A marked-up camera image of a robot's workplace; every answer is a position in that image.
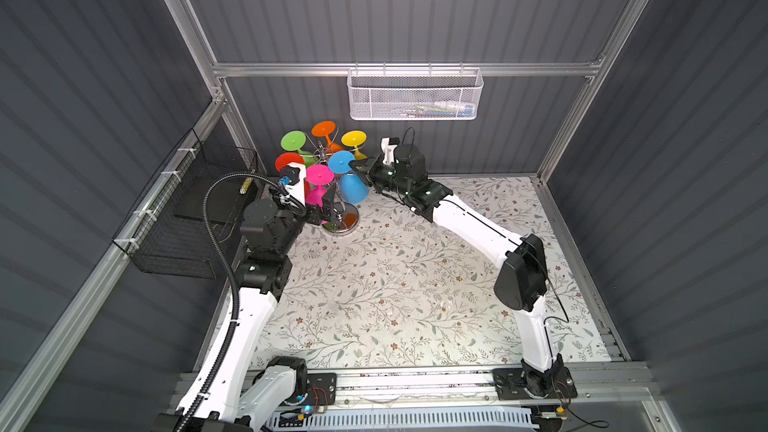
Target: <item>mounting plate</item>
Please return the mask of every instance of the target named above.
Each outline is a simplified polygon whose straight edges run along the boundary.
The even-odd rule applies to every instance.
[[[306,378],[308,384],[306,385],[306,397],[301,401],[302,405],[333,405],[336,402],[336,374],[308,374]],[[316,394],[312,388],[322,389],[325,393]],[[295,407],[297,402],[299,400],[294,396],[288,398],[282,405]]]
[[[534,398],[525,389],[525,387],[518,385],[524,384],[523,369],[516,368],[498,368],[493,369],[493,383],[496,388],[496,394],[500,400],[523,400]],[[573,399],[578,397],[576,391],[576,385],[571,377],[571,371],[567,367],[563,367],[554,376],[554,382],[559,385],[561,394],[552,391],[547,394],[545,399]]]

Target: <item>round base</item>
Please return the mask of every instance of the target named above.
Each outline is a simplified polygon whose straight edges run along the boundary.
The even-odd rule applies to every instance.
[[[336,202],[333,207],[335,210],[341,211],[342,204]],[[360,223],[360,213],[357,211],[357,207],[347,202],[344,202],[343,207],[344,212],[340,212],[341,217],[333,218],[322,224],[322,230],[330,235],[347,235],[357,228]]]

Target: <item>white wire basket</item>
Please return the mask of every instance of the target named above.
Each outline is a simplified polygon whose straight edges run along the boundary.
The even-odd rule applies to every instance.
[[[350,69],[354,120],[473,120],[483,81],[462,66],[379,66]]]

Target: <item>floral pattern surface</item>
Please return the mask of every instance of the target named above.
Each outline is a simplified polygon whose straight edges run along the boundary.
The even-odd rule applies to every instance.
[[[509,230],[544,241],[550,279],[570,323],[548,321],[566,362],[610,360],[528,178],[443,179],[467,204]],[[306,226],[293,271],[264,327],[251,367],[276,355],[310,368],[517,363],[514,316],[494,295],[496,267],[447,229],[371,193],[360,226],[332,237]],[[563,316],[552,291],[551,315]]]

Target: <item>black wire basket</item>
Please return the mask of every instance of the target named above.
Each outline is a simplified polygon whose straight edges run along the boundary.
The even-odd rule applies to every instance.
[[[159,172],[150,180],[148,187],[158,176],[168,175],[151,206],[142,211],[133,207],[124,220],[125,224],[131,215],[140,214],[134,234],[130,238],[115,235],[113,243],[142,272],[196,278],[223,275],[224,266],[202,220],[203,196],[224,174],[247,172],[246,160],[256,164],[255,151],[198,141],[176,170]],[[209,218],[230,263],[240,243],[243,209],[262,187],[258,180],[246,183],[243,178],[234,178],[219,184],[209,197]]]

